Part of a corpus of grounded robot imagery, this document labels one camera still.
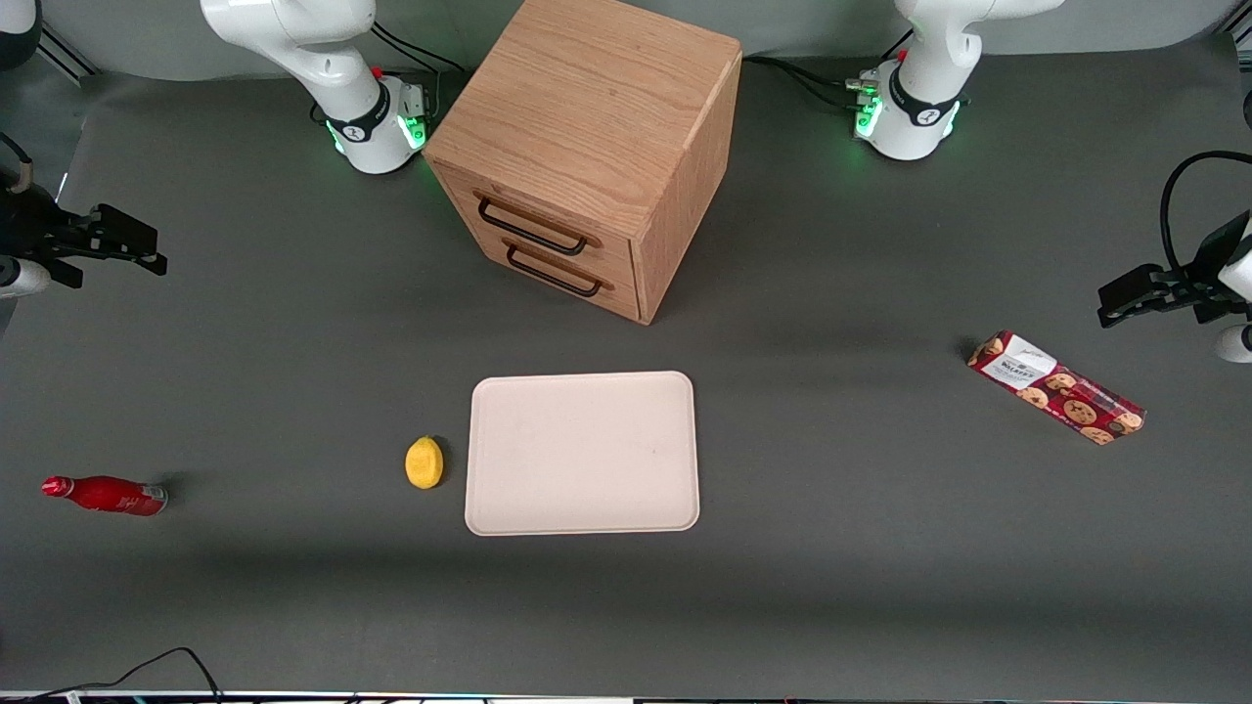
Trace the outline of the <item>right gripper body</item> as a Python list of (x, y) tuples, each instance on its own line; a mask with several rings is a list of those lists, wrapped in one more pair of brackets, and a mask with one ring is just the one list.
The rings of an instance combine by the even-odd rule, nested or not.
[(51, 254), (50, 241), (68, 225), (68, 212), (38, 187), (15, 193), (14, 184), (1, 190), (1, 298), (38, 294), (49, 286), (68, 286), (68, 266)]

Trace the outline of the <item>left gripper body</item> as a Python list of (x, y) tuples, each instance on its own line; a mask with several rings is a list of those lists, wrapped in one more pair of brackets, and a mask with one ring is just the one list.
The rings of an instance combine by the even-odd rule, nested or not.
[(1251, 362), (1251, 223), (1243, 212), (1229, 219), (1201, 242), (1194, 257), (1184, 264), (1184, 281), (1177, 298), (1192, 309), (1189, 294), (1239, 294), (1239, 324), (1221, 329), (1214, 353), (1233, 365)]

